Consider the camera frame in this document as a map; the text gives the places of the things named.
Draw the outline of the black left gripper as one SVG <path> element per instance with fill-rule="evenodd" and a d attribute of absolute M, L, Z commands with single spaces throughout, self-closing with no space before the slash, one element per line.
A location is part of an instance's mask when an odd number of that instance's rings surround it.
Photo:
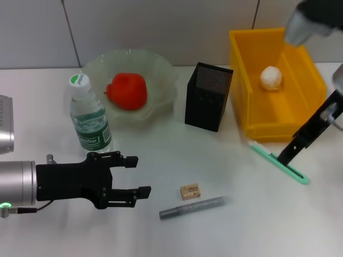
<path fill-rule="evenodd" d="M 36 166 L 37 201 L 84 198 L 97 209 L 134 208 L 137 200 L 148 199 L 152 188 L 112 189 L 110 167 L 135 168 L 137 156 L 124 157 L 120 151 L 108 152 L 103 161 L 98 154 L 88 154 L 80 163 L 40 164 Z"/>

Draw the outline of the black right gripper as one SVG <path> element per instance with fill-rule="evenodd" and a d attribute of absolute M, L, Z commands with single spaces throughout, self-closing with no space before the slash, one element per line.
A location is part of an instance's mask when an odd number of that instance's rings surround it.
<path fill-rule="evenodd" d="M 335 90 L 308 121 L 295 133 L 292 141 L 277 160 L 288 164 L 303 148 L 308 148 L 330 125 L 339 127 L 336 119 L 342 114 L 342 94 Z"/>

